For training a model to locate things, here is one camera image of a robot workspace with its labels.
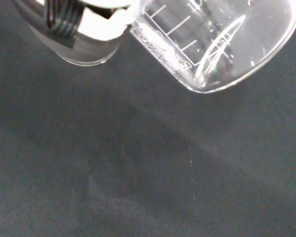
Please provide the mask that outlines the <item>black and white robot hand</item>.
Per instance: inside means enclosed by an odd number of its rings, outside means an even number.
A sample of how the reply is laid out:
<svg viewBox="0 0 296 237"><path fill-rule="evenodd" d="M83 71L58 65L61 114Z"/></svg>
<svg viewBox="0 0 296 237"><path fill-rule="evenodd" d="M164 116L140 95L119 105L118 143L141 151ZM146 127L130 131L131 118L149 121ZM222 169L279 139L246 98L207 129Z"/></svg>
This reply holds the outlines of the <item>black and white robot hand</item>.
<svg viewBox="0 0 296 237"><path fill-rule="evenodd" d="M18 13L48 47L72 49L78 40L122 36L140 15L139 0L14 0Z"/></svg>

